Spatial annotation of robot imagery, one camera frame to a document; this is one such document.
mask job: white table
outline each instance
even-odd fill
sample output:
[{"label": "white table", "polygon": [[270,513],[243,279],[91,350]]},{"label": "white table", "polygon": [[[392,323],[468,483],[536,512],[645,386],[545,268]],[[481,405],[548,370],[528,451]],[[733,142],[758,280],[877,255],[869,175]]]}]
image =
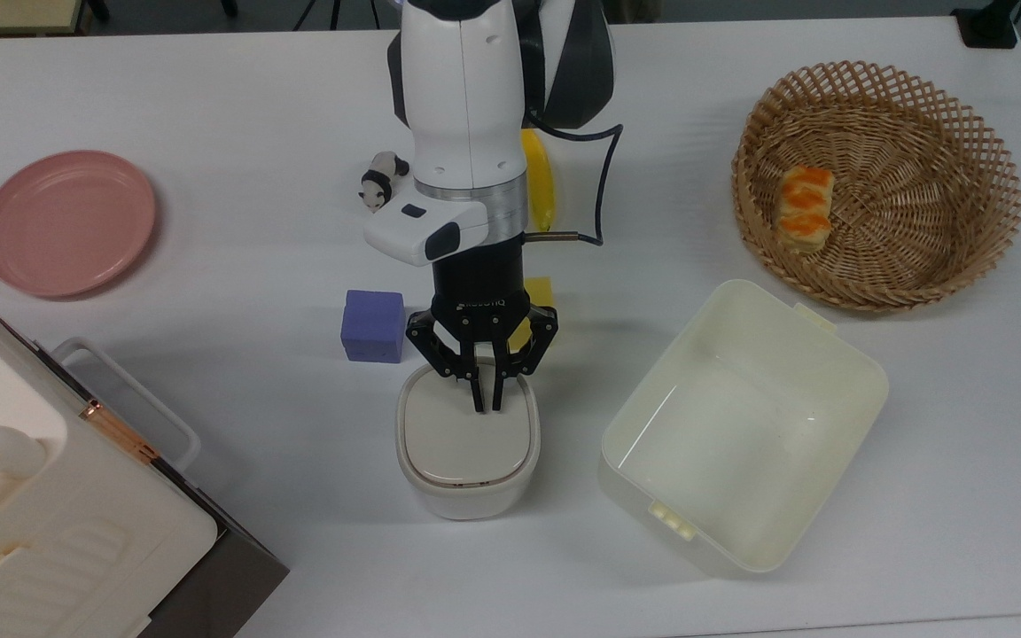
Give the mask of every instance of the white table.
[{"label": "white table", "polygon": [[734,634],[735,638],[1021,638],[1021,617]]},{"label": "white table", "polygon": [[[151,257],[93,299],[0,283],[42,343],[96,340],[204,436],[195,480],[292,567],[242,635],[698,635],[1021,615],[1021,233],[987,279],[890,316],[811,303],[880,360],[883,414],[801,545],[722,581],[678,560],[596,485],[604,426],[725,279],[806,301],[744,249],[730,158],[763,90],[828,59],[896,64],[976,106],[1021,178],[1021,48],[962,48],[951,17],[629,26],[627,126],[606,245],[534,244],[562,333],[532,379],[543,419],[514,511],[421,507],[393,451],[422,360],[349,363],[347,288],[431,294],[429,271],[366,246],[373,154],[410,153],[392,116],[388,33],[0,41],[0,184],[56,151],[121,154],[157,190]],[[61,69],[77,69],[66,77]],[[59,78],[52,84],[50,78]],[[563,210],[592,198],[603,146],[551,145]]]}]

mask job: bread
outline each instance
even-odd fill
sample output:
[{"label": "bread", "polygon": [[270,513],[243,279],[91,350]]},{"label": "bread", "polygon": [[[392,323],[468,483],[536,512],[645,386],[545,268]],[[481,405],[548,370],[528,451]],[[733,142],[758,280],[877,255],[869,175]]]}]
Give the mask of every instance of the bread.
[{"label": "bread", "polygon": [[790,250],[812,253],[822,250],[830,237],[834,175],[824,168],[795,165],[782,175],[778,192],[775,232]]}]

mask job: white container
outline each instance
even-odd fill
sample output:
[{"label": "white container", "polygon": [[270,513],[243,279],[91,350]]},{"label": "white container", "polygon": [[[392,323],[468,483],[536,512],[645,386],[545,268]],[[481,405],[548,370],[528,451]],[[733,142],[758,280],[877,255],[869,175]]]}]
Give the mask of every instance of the white container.
[{"label": "white container", "polygon": [[696,565],[782,565],[888,394],[882,367],[744,280],[718,287],[604,433],[602,489]]},{"label": "white container", "polygon": [[134,637],[215,541],[102,415],[0,324],[0,635]]},{"label": "white container", "polygon": [[[490,402],[494,366],[479,365]],[[502,408],[475,411],[471,387],[432,366],[408,377],[396,412],[396,456],[421,499],[453,521],[494,517],[526,492],[541,449],[538,403],[524,377],[503,385]]]}]

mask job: yellow banana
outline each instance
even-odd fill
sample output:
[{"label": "yellow banana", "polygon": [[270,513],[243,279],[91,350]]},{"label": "yellow banana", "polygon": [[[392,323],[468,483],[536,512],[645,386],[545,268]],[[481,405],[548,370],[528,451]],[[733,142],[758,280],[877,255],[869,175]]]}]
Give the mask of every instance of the yellow banana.
[{"label": "yellow banana", "polygon": [[547,233],[554,225],[554,175],[550,173],[550,158],[534,129],[522,130],[522,150],[527,154],[530,217],[539,232]]}]

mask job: woven basket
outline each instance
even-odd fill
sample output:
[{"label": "woven basket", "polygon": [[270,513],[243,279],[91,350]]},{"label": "woven basket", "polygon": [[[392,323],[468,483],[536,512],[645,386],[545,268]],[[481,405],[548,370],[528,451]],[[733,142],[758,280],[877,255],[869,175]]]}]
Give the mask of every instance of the woven basket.
[{"label": "woven basket", "polygon": [[[834,230],[801,254],[778,243],[776,194],[795,164],[834,173]],[[1017,233],[1018,178],[984,120],[929,82],[868,62],[778,81],[733,163],[742,241],[783,282],[854,310],[935,303],[995,267]]]}]

